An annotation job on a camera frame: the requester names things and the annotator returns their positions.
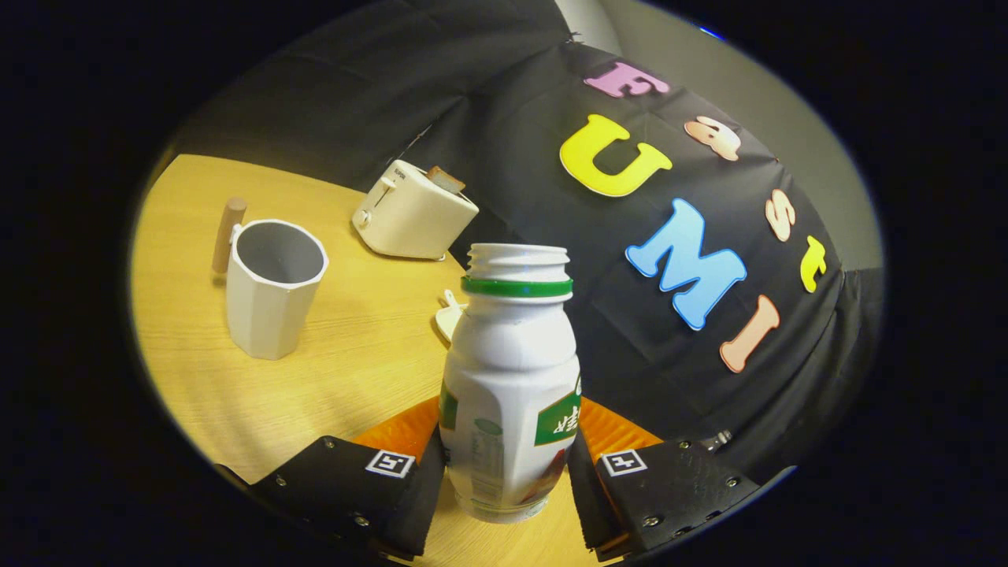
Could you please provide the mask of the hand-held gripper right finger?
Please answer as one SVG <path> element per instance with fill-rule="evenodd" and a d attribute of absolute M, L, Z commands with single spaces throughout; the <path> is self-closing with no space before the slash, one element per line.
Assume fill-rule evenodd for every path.
<path fill-rule="evenodd" d="M 584 545 L 602 562 L 669 551 L 763 492 L 702 443 L 659 439 L 589 398 L 566 468 Z"/>

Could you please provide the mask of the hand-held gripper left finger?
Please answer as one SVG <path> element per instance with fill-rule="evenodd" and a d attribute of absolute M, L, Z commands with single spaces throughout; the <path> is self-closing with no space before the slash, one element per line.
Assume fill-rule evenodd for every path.
<path fill-rule="evenodd" d="M 321 435 L 248 491 L 318 537 L 424 555 L 444 474 L 438 405 L 426 399 L 353 440 Z"/>

